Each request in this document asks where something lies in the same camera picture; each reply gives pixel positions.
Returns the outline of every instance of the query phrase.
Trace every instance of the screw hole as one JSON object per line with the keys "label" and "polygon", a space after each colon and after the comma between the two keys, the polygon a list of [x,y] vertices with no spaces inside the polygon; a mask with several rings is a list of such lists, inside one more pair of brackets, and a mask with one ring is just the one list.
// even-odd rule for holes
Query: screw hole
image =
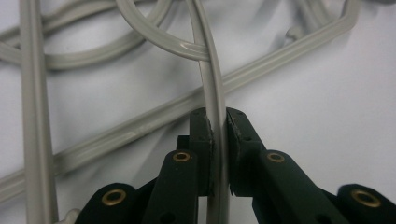
{"label": "screw hole", "polygon": [[267,155],[267,158],[268,158],[268,160],[274,161],[274,162],[282,162],[285,160],[285,158],[282,155],[277,154],[275,152],[269,153]]}
{"label": "screw hole", "polygon": [[119,203],[122,203],[122,201],[126,197],[126,192],[122,189],[113,189],[108,191],[103,197],[102,197],[102,203],[107,206],[113,206]]}
{"label": "screw hole", "polygon": [[174,161],[188,161],[190,154],[186,152],[178,152],[173,156]]}
{"label": "screw hole", "polygon": [[332,224],[332,220],[328,216],[325,216],[325,215],[318,215],[317,222],[320,224]]}
{"label": "screw hole", "polygon": [[352,190],[351,195],[352,198],[355,199],[355,201],[368,207],[376,208],[381,205],[381,201],[379,201],[378,198],[376,198],[373,194],[367,191],[354,189]]}
{"label": "screw hole", "polygon": [[175,222],[176,218],[173,213],[165,213],[160,217],[160,221],[163,224],[169,224]]}

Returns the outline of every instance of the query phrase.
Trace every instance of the brass insert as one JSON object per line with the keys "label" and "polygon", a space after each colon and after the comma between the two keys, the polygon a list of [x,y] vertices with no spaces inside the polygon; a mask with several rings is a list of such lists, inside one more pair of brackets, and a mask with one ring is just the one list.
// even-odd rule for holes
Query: brass insert
{"label": "brass insert", "polygon": [[351,192],[352,198],[356,200],[356,202],[364,204],[368,207],[379,207],[381,202],[378,198],[376,198],[373,194],[361,190],[361,189],[354,189]]}
{"label": "brass insert", "polygon": [[111,191],[108,191],[102,197],[102,203],[107,206],[113,206],[122,203],[125,197],[126,197],[125,191],[123,191],[122,189],[113,189]]}
{"label": "brass insert", "polygon": [[274,161],[274,162],[282,162],[282,161],[285,160],[285,158],[284,158],[282,155],[277,154],[277,153],[275,153],[275,152],[269,153],[269,154],[267,155],[267,158],[268,158],[268,160]]}
{"label": "brass insert", "polygon": [[173,156],[174,161],[188,161],[190,159],[190,154],[186,152],[178,152]]}

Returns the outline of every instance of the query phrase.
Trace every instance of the gray tube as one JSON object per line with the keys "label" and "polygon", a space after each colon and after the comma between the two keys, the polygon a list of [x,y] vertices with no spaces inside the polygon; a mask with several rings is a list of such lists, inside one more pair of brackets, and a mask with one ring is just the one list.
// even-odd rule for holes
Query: gray tube
{"label": "gray tube", "polygon": [[21,0],[21,86],[29,224],[58,221],[39,0]]}
{"label": "gray tube", "polygon": [[[163,21],[166,13],[168,12],[171,3],[172,0],[158,1],[155,8],[148,15],[147,20],[153,22],[154,25],[159,25]],[[97,7],[102,8],[109,6],[106,4]],[[69,53],[69,54],[46,55],[46,66],[48,69],[61,70],[61,69],[78,68],[81,66],[104,62],[113,59],[115,57],[121,56],[123,53],[126,53],[129,50],[137,47],[144,41],[145,41],[144,37],[142,37],[136,31],[132,31],[128,35],[118,38],[117,40],[111,42],[110,44],[104,45],[96,49],[90,49],[82,52]],[[12,48],[10,45],[0,42],[0,59],[6,62],[19,64],[21,63],[21,51],[19,49]]]}
{"label": "gray tube", "polygon": [[229,179],[226,109],[219,60],[210,28],[200,1],[186,1],[191,15],[194,40],[207,46],[210,62],[199,62],[205,96],[206,114],[215,137],[213,195],[207,201],[206,223],[228,223]]}
{"label": "gray tube", "polygon": [[143,37],[161,49],[183,58],[195,61],[208,61],[207,48],[176,38],[153,26],[129,0],[117,0],[123,18]]}
{"label": "gray tube", "polygon": [[[74,21],[115,7],[116,3],[112,0],[69,1],[49,15],[42,17],[43,34],[52,33]],[[21,43],[20,27],[15,26],[3,31],[0,34],[0,41],[12,47],[18,47]]]}
{"label": "gray tube", "polygon": [[[233,91],[255,79],[267,75],[285,63],[347,32],[359,15],[360,0],[346,0],[340,19],[313,34],[304,36],[285,48],[263,56],[223,77],[225,93]],[[175,121],[193,109],[204,106],[202,88],[190,91],[166,104],[160,105],[136,118],[130,119],[104,133],[88,139],[55,155],[55,174],[65,174],[88,164],[107,153]],[[0,179],[0,202],[24,191],[23,170]]]}

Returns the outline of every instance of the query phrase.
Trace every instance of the white surface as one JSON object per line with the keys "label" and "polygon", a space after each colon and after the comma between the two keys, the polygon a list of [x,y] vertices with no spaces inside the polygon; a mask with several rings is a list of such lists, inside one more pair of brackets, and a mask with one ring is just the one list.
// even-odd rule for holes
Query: white surface
{"label": "white surface", "polygon": [[[45,12],[62,1],[42,1]],[[298,23],[291,1],[205,1],[221,72],[279,49]],[[147,11],[151,5],[143,5]],[[289,153],[320,187],[359,183],[396,203],[396,6],[363,2],[357,26],[332,43],[227,95],[268,148]],[[18,23],[18,2],[0,2],[0,30]],[[176,1],[162,28],[192,41],[185,3]],[[47,38],[46,52],[103,45],[129,30],[116,10]],[[0,62],[0,176],[22,168],[20,68]],[[55,152],[95,136],[201,85],[198,64],[145,43],[117,60],[49,73]],[[57,179],[60,217],[82,208],[96,190],[122,182],[138,188],[158,174],[163,157],[188,134],[186,118]],[[25,223],[20,196],[0,205],[0,223]],[[204,212],[200,223],[205,223]],[[256,223],[250,200],[232,198],[231,223]]]}

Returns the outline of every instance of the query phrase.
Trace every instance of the plastic tubing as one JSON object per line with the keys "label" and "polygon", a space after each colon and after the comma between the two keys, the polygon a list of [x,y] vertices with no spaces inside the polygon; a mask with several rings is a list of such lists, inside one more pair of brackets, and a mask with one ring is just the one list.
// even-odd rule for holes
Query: plastic tubing
{"label": "plastic tubing", "polygon": [[[343,15],[338,20],[225,75],[223,77],[225,93],[236,90],[349,31],[356,24],[359,11],[360,0],[346,0]],[[56,154],[55,174],[68,173],[101,158],[107,153],[152,133],[167,123],[175,121],[204,105],[202,88],[198,88],[140,116],[127,120],[108,131]],[[23,170],[1,178],[0,202],[23,193],[24,181]]]}
{"label": "plastic tubing", "polygon": [[207,201],[206,223],[228,223],[229,217],[229,178],[228,146],[226,129],[226,108],[224,89],[219,69],[219,59],[215,43],[200,1],[186,0],[190,15],[194,41],[207,46],[210,61],[200,61],[206,114],[215,137],[213,158],[213,195]]}
{"label": "plastic tubing", "polygon": [[[172,0],[160,0],[155,8],[149,13],[148,20],[155,25],[159,25],[163,21],[166,13],[171,6]],[[96,49],[87,51],[68,53],[68,54],[50,54],[46,55],[46,66],[52,70],[72,69],[87,66],[95,63],[108,61],[116,58],[123,53],[137,47],[145,41],[145,38],[138,32],[132,31],[128,35]],[[0,59],[10,63],[21,63],[21,51],[10,45],[0,42]]]}
{"label": "plastic tubing", "polygon": [[117,5],[124,19],[139,32],[139,34],[159,48],[195,61],[209,60],[209,54],[204,45],[193,44],[181,40],[160,30],[140,13],[133,1],[117,0]]}
{"label": "plastic tubing", "polygon": [[[117,5],[112,0],[72,0],[59,7],[49,15],[43,15],[43,34],[49,34],[72,22],[81,20],[96,13],[110,10]],[[20,27],[14,26],[0,34],[0,41],[12,46],[20,45]]]}
{"label": "plastic tubing", "polygon": [[39,0],[21,0],[21,91],[29,224],[58,221]]}

